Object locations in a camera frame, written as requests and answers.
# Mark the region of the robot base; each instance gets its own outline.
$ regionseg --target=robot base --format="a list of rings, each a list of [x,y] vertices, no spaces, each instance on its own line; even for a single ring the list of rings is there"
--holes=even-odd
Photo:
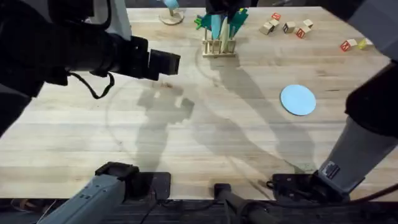
[[[342,195],[324,184],[314,174],[274,174],[267,188],[275,199],[284,204],[338,203],[349,201],[349,195]]]

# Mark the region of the toy block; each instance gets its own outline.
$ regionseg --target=toy block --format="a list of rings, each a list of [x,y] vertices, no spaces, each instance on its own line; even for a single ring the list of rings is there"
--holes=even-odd
[[[358,43],[358,48],[361,49],[361,50],[365,50],[365,49],[367,49],[369,47],[372,47],[372,46],[373,46],[373,43],[368,38],[364,38],[363,40],[361,40]]]
[[[344,42],[340,45],[340,48],[341,48],[344,52],[346,52],[347,50],[351,49],[352,47],[357,46],[357,44],[358,44],[358,43],[356,42],[356,40],[354,40],[354,39],[349,39],[349,40],[344,41]]]
[[[276,13],[276,12],[273,13],[273,15],[271,16],[271,18],[276,19],[276,20],[279,20],[281,17],[282,17],[282,16],[279,15],[278,13]]]
[[[283,30],[284,30],[285,34],[289,34],[289,33],[293,32],[295,27],[296,27],[295,22],[286,22],[283,27]]]
[[[309,27],[301,27],[301,28],[298,29],[296,35],[297,35],[297,37],[300,37],[302,39],[310,31],[311,31],[311,29]]]
[[[274,30],[274,26],[271,23],[266,22],[264,25],[262,25],[262,27],[259,30],[263,34],[268,35],[270,32]]]
[[[304,25],[306,25],[309,28],[312,28],[313,22],[310,19],[304,20]]]
[[[276,19],[273,19],[273,20],[269,21],[269,23],[272,24],[274,27],[277,27],[279,25],[279,21],[276,20]]]

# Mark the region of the wooden stand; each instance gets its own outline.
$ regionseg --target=wooden stand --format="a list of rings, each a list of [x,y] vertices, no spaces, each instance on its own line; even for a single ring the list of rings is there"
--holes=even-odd
[[[203,57],[235,57],[236,41],[233,38],[227,40],[227,46],[224,52],[221,51],[222,41],[207,39],[207,29],[205,29],[205,38],[202,41]]]
[[[184,13],[179,9],[168,9],[159,15],[159,19],[166,25],[177,25],[184,20]]]

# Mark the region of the round coaster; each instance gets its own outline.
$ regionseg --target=round coaster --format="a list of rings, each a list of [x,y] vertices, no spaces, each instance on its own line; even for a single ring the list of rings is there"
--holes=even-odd
[[[307,115],[315,110],[317,100],[307,87],[289,85],[280,93],[280,102],[283,107],[294,115]]]
[[[160,21],[166,25],[177,25],[184,19],[184,12],[181,10],[173,10],[174,14],[170,15],[169,10],[165,10],[159,15]]]

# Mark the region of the butcher block table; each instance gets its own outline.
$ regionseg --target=butcher block table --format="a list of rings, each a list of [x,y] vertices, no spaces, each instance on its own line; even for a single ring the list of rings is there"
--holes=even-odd
[[[389,62],[375,49],[343,52],[344,40],[363,35],[319,7],[250,8],[237,56],[203,58],[204,30],[193,21],[205,10],[184,9],[177,26],[159,21],[164,10],[129,9],[132,33],[181,55],[179,74],[158,82],[115,75],[100,100],[74,77],[66,87],[46,84],[0,140],[0,198],[68,198],[114,161],[170,172],[174,199],[212,198],[223,182],[244,198],[273,200],[259,180],[315,171],[345,125],[348,94]],[[274,12],[280,26],[260,33]],[[306,38],[283,33],[285,22],[306,19],[314,23]],[[81,74],[97,92],[109,82]],[[291,84],[314,92],[313,113],[283,109],[279,94]],[[394,184],[397,160],[398,152],[388,155],[352,197]]]

